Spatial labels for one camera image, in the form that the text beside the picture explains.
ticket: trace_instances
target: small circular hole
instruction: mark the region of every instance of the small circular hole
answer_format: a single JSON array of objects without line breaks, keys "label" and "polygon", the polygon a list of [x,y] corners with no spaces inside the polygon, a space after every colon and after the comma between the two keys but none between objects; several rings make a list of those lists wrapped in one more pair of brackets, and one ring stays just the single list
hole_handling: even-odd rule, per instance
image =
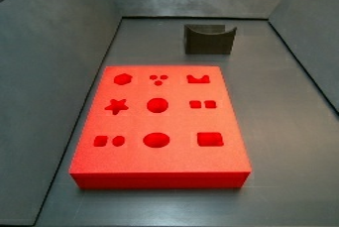
[{"label": "small circular hole", "polygon": [[162,84],[162,82],[161,82],[160,80],[156,80],[156,81],[153,82],[153,84],[154,84],[156,86],[160,86],[160,85]]},{"label": "small circular hole", "polygon": [[112,144],[117,147],[120,147],[124,144],[124,137],[122,136],[116,136],[112,140],[110,140]]}]

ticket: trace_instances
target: circular hole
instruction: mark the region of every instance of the circular hole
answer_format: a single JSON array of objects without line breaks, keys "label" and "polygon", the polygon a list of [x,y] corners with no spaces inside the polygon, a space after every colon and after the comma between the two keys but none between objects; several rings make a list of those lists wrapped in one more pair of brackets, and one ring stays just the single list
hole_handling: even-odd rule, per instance
[{"label": "circular hole", "polygon": [[153,82],[153,84],[154,84],[156,86],[160,86],[160,85],[162,84],[162,82],[161,82],[160,80],[156,80],[156,81]]},{"label": "circular hole", "polygon": [[112,144],[114,146],[121,146],[124,144],[124,137],[122,136],[116,136],[112,140],[110,140]]},{"label": "circular hole", "polygon": [[146,109],[153,113],[161,113],[168,108],[168,102],[162,98],[152,98],[146,103]]},{"label": "circular hole", "polygon": [[169,137],[162,133],[150,133],[142,138],[142,143],[150,148],[161,148],[169,144]]}]

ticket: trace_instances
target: rectangular hole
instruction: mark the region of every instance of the rectangular hole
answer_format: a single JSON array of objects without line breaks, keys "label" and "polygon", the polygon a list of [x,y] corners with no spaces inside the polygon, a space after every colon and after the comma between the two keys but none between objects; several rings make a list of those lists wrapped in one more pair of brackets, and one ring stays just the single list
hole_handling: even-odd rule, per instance
[{"label": "rectangular hole", "polygon": [[201,108],[201,101],[198,101],[198,100],[189,101],[189,106],[192,109],[200,109]]},{"label": "rectangular hole", "polygon": [[197,133],[197,144],[201,147],[218,147],[224,145],[222,136],[216,132]]},{"label": "rectangular hole", "polygon": [[93,146],[94,147],[104,147],[108,141],[106,136],[96,136],[93,139]]}]

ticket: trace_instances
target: shape sorter board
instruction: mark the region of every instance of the shape sorter board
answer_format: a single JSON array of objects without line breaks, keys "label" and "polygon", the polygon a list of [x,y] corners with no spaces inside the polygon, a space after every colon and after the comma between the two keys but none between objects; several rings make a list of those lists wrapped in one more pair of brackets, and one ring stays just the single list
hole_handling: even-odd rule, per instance
[{"label": "shape sorter board", "polygon": [[80,188],[241,187],[250,171],[216,66],[105,68],[69,170]]}]

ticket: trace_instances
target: star-shaped hole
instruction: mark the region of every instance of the star-shaped hole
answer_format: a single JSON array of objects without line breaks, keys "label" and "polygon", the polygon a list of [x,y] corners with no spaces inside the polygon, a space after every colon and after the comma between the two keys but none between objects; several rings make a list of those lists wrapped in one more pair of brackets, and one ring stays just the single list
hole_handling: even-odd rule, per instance
[{"label": "star-shaped hole", "polygon": [[116,115],[121,110],[128,110],[128,106],[125,105],[125,99],[121,100],[110,99],[109,102],[110,104],[106,107],[104,107],[104,110],[110,110],[112,115]]}]

